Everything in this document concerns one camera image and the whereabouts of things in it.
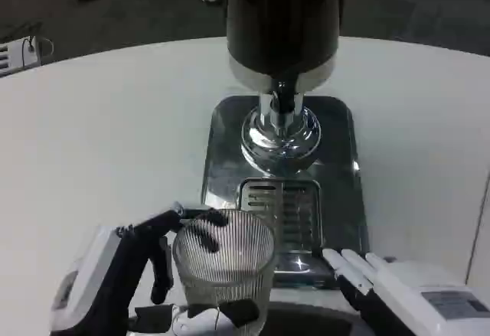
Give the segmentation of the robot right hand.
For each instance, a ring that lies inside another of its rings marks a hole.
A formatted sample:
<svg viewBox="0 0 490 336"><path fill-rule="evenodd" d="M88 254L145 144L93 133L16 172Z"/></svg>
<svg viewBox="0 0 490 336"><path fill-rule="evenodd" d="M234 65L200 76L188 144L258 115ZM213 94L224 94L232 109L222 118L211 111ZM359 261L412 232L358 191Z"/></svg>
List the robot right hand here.
<svg viewBox="0 0 490 336"><path fill-rule="evenodd" d="M487 335L489 305L444 268L324 249L349 305L376 335Z"/></svg>

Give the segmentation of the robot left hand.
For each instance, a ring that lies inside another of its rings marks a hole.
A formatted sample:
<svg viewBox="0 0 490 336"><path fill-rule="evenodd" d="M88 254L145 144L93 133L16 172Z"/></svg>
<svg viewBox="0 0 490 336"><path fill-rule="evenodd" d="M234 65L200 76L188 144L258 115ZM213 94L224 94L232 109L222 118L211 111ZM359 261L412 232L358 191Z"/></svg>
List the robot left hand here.
<svg viewBox="0 0 490 336"><path fill-rule="evenodd" d="M234 335L258 321L250 298L212 305L166 304L174 285L167 235L192 219L223 228L208 206L175 204L140 223L99 228L62 280L51 335Z"/></svg>

